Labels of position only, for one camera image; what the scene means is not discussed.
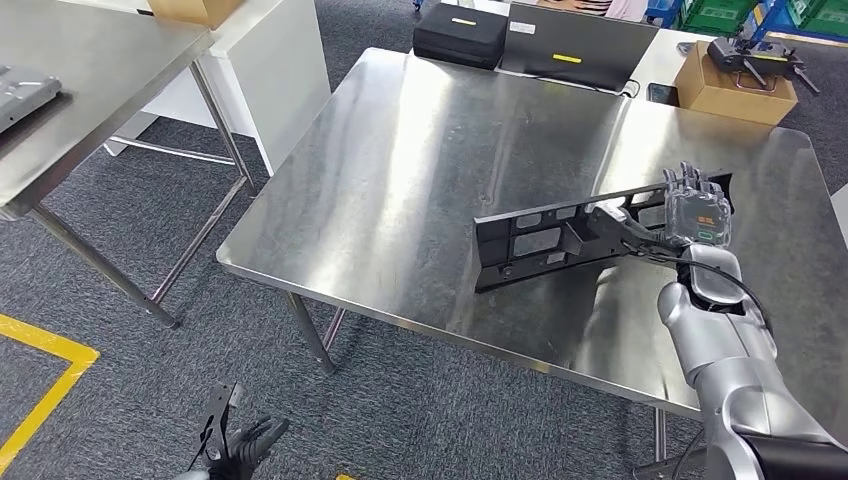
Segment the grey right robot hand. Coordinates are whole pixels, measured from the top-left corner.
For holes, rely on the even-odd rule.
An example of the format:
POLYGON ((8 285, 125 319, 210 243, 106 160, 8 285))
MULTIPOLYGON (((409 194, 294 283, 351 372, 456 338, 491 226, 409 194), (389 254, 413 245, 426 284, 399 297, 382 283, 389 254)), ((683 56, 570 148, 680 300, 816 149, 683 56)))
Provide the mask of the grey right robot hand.
POLYGON ((680 171, 663 170, 665 192, 664 239, 675 246, 704 243, 726 248, 731 241, 732 204, 719 180, 729 175, 710 177, 688 162, 680 171))

